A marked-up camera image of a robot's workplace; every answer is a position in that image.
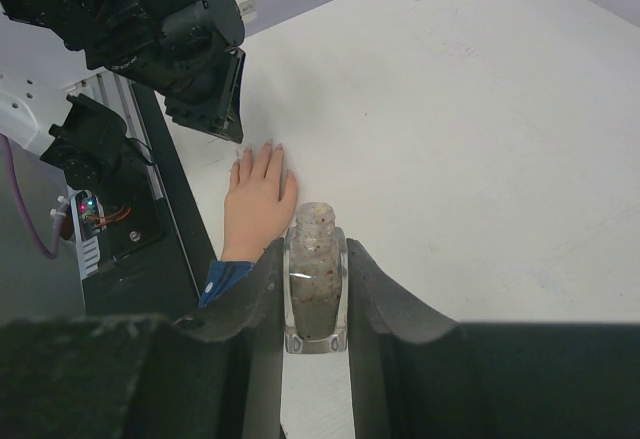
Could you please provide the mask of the blue plaid sleeve forearm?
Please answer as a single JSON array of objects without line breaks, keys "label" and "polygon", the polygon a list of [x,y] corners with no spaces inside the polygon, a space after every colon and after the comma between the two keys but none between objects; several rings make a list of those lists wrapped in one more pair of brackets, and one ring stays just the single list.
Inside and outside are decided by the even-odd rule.
[{"label": "blue plaid sleeve forearm", "polygon": [[253,267],[254,263],[247,261],[213,261],[205,280],[204,290],[200,295],[198,307],[206,307],[219,298],[241,281]]}]

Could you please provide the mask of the person's hand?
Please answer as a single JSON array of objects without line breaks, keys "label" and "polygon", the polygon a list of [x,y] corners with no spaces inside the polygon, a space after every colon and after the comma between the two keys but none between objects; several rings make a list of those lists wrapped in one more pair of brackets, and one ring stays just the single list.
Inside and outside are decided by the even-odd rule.
[{"label": "person's hand", "polygon": [[266,142],[247,148],[230,170],[224,201],[223,262],[257,262],[287,229],[296,209],[298,183],[285,167],[285,150]]}]

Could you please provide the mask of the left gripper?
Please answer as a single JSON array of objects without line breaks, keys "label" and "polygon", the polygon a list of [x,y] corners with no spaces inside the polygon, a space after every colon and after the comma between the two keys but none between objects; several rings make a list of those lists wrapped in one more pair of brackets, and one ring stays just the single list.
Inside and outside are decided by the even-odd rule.
[{"label": "left gripper", "polygon": [[242,143],[241,82],[246,55],[242,49],[224,54],[181,93],[166,95],[167,115],[180,126],[233,143]]}]

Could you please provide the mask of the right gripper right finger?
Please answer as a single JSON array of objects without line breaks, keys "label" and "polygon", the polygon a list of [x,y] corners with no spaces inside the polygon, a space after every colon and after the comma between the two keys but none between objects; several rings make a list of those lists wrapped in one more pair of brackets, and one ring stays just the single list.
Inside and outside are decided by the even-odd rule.
[{"label": "right gripper right finger", "polygon": [[458,322],[348,244],[360,438],[635,438],[639,328]]}]

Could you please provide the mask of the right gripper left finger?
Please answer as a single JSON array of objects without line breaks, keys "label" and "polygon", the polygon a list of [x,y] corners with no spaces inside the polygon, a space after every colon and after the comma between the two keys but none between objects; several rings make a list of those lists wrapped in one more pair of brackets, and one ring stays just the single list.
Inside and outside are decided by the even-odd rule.
[{"label": "right gripper left finger", "polygon": [[283,253],[171,321],[114,315],[1,330],[5,438],[280,438]]}]

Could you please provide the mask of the nail polish bottle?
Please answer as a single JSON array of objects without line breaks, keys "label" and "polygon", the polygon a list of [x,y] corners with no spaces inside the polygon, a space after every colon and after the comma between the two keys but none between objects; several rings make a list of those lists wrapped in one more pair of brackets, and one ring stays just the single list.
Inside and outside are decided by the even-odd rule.
[{"label": "nail polish bottle", "polygon": [[347,349],[348,257],[333,208],[301,205],[284,239],[285,348],[289,354]]}]

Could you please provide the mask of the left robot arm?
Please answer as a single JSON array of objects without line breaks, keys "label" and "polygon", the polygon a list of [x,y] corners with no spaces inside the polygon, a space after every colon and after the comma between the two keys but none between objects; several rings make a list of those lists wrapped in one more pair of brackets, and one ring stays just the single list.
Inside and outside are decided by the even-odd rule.
[{"label": "left robot arm", "polygon": [[[9,19],[53,31],[89,69],[159,92],[178,125],[241,143],[245,26],[236,0],[1,0]],[[123,205],[139,193],[148,160],[124,121],[85,95],[67,96],[44,129],[42,161],[70,187]]]}]

